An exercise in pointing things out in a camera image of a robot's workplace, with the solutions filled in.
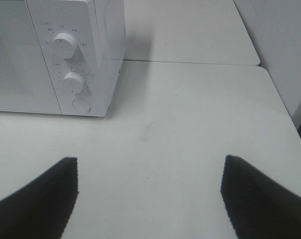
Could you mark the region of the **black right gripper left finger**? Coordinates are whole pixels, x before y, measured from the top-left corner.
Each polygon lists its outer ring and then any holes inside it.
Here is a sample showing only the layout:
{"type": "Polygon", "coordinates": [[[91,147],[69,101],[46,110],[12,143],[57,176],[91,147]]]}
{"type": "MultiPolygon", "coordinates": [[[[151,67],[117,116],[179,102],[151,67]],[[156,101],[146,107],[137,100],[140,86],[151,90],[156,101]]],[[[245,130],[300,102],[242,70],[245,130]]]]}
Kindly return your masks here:
{"type": "Polygon", "coordinates": [[[78,197],[75,157],[0,200],[0,239],[60,239],[78,197]]]}

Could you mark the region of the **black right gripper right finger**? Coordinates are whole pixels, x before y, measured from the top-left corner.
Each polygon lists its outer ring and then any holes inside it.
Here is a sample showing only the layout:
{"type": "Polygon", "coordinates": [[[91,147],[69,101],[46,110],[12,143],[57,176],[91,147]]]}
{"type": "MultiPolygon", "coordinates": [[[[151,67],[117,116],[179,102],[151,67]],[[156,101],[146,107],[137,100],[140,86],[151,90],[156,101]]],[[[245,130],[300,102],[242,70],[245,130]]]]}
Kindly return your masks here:
{"type": "Polygon", "coordinates": [[[301,239],[301,197],[227,155],[220,193],[239,239],[301,239]]]}

